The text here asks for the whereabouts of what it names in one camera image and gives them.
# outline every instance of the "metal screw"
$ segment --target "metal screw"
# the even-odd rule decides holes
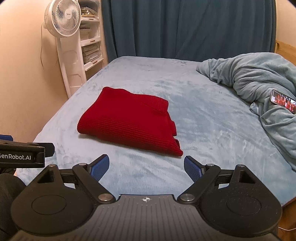
[[[191,202],[194,200],[194,196],[189,193],[181,194],[180,199],[185,202]]]
[[[99,195],[99,199],[104,202],[110,201],[112,198],[113,198],[113,196],[109,193],[103,193],[103,194]]]

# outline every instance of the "beige wall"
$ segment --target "beige wall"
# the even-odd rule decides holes
[[[296,47],[296,8],[288,0],[276,0],[276,39]]]
[[[66,102],[55,38],[41,25],[50,0],[5,0],[0,5],[0,134],[30,142]]]

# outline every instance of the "phone screen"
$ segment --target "phone screen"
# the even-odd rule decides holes
[[[293,114],[296,114],[296,101],[291,99],[289,96],[286,96],[277,90],[272,90],[270,100],[272,103],[285,107]]]

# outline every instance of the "blue curtain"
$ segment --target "blue curtain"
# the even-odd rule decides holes
[[[275,0],[102,0],[108,60],[273,52]]]

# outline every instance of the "mattress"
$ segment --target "mattress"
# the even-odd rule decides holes
[[[233,89],[211,82],[198,73],[197,63],[162,58],[120,57],[87,81],[38,134],[35,142],[52,142],[56,152],[46,165],[60,169],[90,163],[102,154],[110,168],[100,183],[115,197],[120,194],[173,194],[186,190],[192,180],[184,157],[222,169],[245,164],[284,205],[296,196],[296,173],[273,146],[249,103]],[[101,141],[79,134],[77,123],[103,87],[123,88],[169,101],[168,111],[177,128],[182,157]],[[17,169],[28,184],[42,169]]]

